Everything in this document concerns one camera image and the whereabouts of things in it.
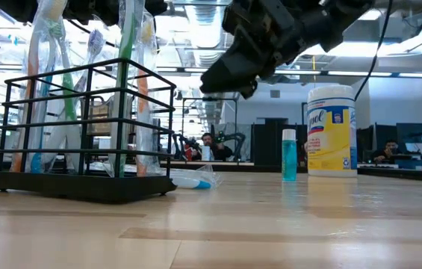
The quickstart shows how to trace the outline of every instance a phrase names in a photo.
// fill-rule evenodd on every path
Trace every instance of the lysol logo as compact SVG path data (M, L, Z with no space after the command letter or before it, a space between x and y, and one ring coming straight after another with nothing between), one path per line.
M317 109L308 115L308 135L323 132L326 121L326 111Z

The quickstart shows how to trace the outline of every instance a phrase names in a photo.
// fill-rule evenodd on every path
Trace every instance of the ceiling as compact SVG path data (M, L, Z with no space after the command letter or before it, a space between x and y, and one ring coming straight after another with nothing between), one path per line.
M233 36L223 32L220 23L227 0L184 0L169 3L168 11L156 16L157 38L160 53L157 59L158 70L169 67L207 68L230 47ZM344 33L344 43L330 52L325 53L319 46L312 47L302 53L290 66L280 69L318 69L339 71L367 72L376 53L376 44L381 33L383 15L387 1L376 1L376 7L365 14L358 22ZM391 21L385 36L384 46L379 51L377 72L422 72L422 32L418 35L418 26L422 24L422 1L395 1L396 8L391 12ZM92 30L99 22L90 22L85 28ZM77 29L69 22L65 22L66 35L69 41L70 61L72 65L83 64L87 53L88 34ZM29 24L15 22L0 11L0 103L4 101L7 78L22 75L22 66L28 48L32 27ZM108 41L117 43L120 30L117 26L109 28ZM117 49L106 46L98 61L114 58ZM183 97L202 97L199 92L199 74L162 72L169 80L178 85ZM326 77L311 75L286 76L283 81L298 85L309 83L342 83L353 84L360 78L356 77ZM94 79L94 88L110 87L114 82L106 78ZM271 89L263 86L262 93ZM151 81L150 87L158 87L157 82ZM280 85L282 89L295 88ZM16 90L12 99L19 98ZM158 97L168 100L169 94L160 93ZM175 122L181 129L182 109L181 101L176 101L177 111ZM195 102L190 106L190 113L186 114L186 131L189 135L199 135L208 130L209 124L219 122L219 111L222 102L204 104Z

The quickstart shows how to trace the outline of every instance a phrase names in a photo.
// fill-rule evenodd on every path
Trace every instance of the black metal rack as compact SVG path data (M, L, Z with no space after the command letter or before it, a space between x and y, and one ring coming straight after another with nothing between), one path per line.
M107 76L109 78L116 79L112 75L107 74L101 70L98 70L100 67L103 69L106 66L112 64L125 65L125 68L122 68L122 74L120 85L126 85L126 87L112 87L102 90L91 90L93 84L93 74L98 73L100 75ZM159 87L154 89L149 89L149 92L157 91L170 91L170 101L169 104L160 102L156 99L148 97L139 93L136 90L131 90L128 87L137 89L133 84L128 83L126 80L128 76L128 67L132 65L137 69L140 69L144 74L137 75L128 80L138 79L138 78L147 78L154 77L163 83L166 87ZM85 71L88 72L87 77L87 87L86 90L82 93L74 91L72 89L67 89L61 87L60 85L47 82L46 77L53 75L63 75L66 73ZM13 87L20 87L20 82L29 82L31 83L31 89L35 88L37 81L41 83L47 83L57 89L50 90L49 96L34 97L34 91L31 90L27 99L11 101L11 91ZM173 94L176 86L166 80L165 78L159 76L155 72L125 58L117 58L109 61L103 61L95 64L84 65L81 67L74 67L69 69L63 69L54 72L43 73L39 75L25 76L21 78L15 78L5 81L7 84L7 94L6 100L2 104L4 106L4 118L3 126L0 128L3 131L24 129L24 143L23 148L21 149L4 149L6 132L1 133L1 144L0 144L0 190L6 191L7 189L22 190L22 191L36 191L49 195L59 195L72 198L85 198L92 200L99 200L103 202L127 202L131 200L138 200L142 197L146 197L152 194L165 194L169 191L174 191L176 186L172 183L170 179L170 161L172 155L170 154L171 143L172 143L172 122L173 122ZM58 91L63 91L62 95L57 95ZM120 93L120 102L119 106L119 116L111 118L101 118L101 119L89 119L89 110L90 110L90 100L93 96L103 93ZM152 113L168 113L169 114L169 128L165 129L159 126L154 126L148 123L142 123L138 120L126 119L124 116L124 107L125 99L127 94L141 99L145 99L148 102L154 103L159 106L159 109L151 111ZM81 119L69 120L69 121L57 121L50 123L32 123L31 115L33 113L33 104L35 102L47 102L56 99L69 99L69 98L84 98L84 108L82 109L83 114ZM27 109L27 118L26 122L19 125L9 125L8 124L8 114L10 108L19 109L19 105L28 104ZM117 123L117 144L114 149L91 149L89 148L89 141L87 140L87 128L89 124L93 123ZM168 135L168 150L167 153L159 152L144 152L137 150L121 149L122 139L126 137L122 136L123 123L131 124L133 126L141 126L148 129L156 130L160 134ZM29 149L28 142L30 139L30 128L33 127L44 127L44 126L71 126L71 125L81 125L81 148L80 149ZM56 170L53 173L25 173L26 158L28 153L32 152L41 152L41 153L79 153L79 168L78 174L68 173L67 170ZM5 153L22 153L22 163L21 163L21 173L13 173L10 171L3 170L3 158ZM114 164L114 171L120 170L121 158L120 155L126 154L130 156L136 155L151 155L158 157L167 158L166 165L166 175L165 176L146 176L146 177L136 177L136 173L126 173L124 177L120 177L120 173L115 173L114 178L110 178L104 171L95 171L90 169L90 159L91 155L98 154L116 154L116 161Z

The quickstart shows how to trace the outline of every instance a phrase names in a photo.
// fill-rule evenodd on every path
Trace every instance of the robotic arm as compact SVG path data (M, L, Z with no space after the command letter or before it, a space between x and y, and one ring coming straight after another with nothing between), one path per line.
M246 136L241 133L235 134L224 134L224 132L219 132L219 134L215 137L216 143L224 143L226 141L236 140L237 145L234 150L234 161L240 161L241 157L241 149L243 146L243 142L246 140Z
M307 48L327 52L343 41L342 33L375 0L234 0L223 29L234 43L201 77L203 93L240 92L247 99L255 77L269 78Z
M175 160L189 161L186 158L186 149L184 147L184 144L188 145L191 149L195 149L201 152L199 143L197 143L197 141L194 139L189 140L182 134L173 134L173 140L174 140L174 147L176 148L176 153L174 154Z

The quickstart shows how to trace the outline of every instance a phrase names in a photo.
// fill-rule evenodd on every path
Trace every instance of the yellow label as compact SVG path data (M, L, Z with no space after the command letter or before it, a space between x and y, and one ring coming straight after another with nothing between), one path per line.
M353 100L321 99L308 104L308 168L357 168L356 119Z

